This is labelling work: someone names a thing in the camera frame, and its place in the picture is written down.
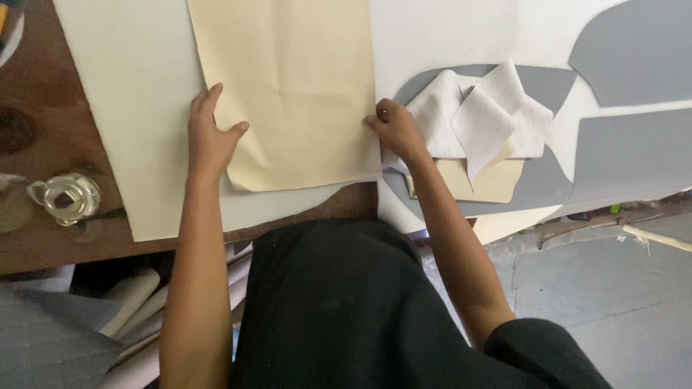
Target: hand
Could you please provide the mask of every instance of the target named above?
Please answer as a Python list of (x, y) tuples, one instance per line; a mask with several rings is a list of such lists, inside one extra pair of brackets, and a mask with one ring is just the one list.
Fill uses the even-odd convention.
[(365, 122), (377, 133), (384, 147), (407, 165), (427, 152), (416, 120), (401, 104), (382, 99), (377, 103), (377, 116), (368, 116)]
[(209, 177), (218, 181), (233, 158), (238, 140), (250, 128), (248, 122), (240, 122), (226, 132), (216, 126), (214, 110), (223, 90), (221, 83), (216, 84), (209, 92), (200, 92), (190, 104), (190, 176)]

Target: person's left hand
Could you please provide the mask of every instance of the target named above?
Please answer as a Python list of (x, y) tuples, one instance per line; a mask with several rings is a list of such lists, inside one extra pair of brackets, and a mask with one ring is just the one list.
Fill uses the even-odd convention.
[(238, 140), (250, 128), (248, 122), (237, 123), (228, 131), (221, 131), (216, 126), (214, 110), (223, 90), (221, 83), (216, 84), (209, 92), (200, 92), (190, 104), (190, 176), (218, 180), (233, 158)]

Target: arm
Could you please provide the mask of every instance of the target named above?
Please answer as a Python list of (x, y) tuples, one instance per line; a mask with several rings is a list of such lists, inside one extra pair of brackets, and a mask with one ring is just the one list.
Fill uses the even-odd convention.
[(227, 387), (233, 350), (219, 177), (248, 129), (221, 132), (214, 109), (216, 84), (191, 104), (190, 167), (173, 275), (161, 329), (161, 387)]
[(516, 318), (495, 267), (435, 167), (413, 115), (384, 99), (377, 116), (365, 121), (408, 166), (442, 282), (471, 344), (483, 347), (495, 328)]

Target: black shirt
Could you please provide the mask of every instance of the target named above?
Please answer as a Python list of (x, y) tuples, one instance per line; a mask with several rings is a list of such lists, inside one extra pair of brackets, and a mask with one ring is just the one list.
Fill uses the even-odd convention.
[(324, 220), (255, 241), (236, 388), (609, 388), (564, 328), (520, 319), (468, 346), (412, 242)]

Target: person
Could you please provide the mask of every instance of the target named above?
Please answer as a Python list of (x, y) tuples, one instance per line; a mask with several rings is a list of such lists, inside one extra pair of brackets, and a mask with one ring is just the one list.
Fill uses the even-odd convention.
[(232, 363), (219, 177), (250, 125), (219, 131), (221, 90), (214, 85), (191, 104), (162, 388), (610, 387), (564, 328), (514, 316), (413, 116), (388, 99), (365, 122), (411, 172), (440, 276), (473, 348), (405, 235), (381, 221), (335, 219), (255, 240)]

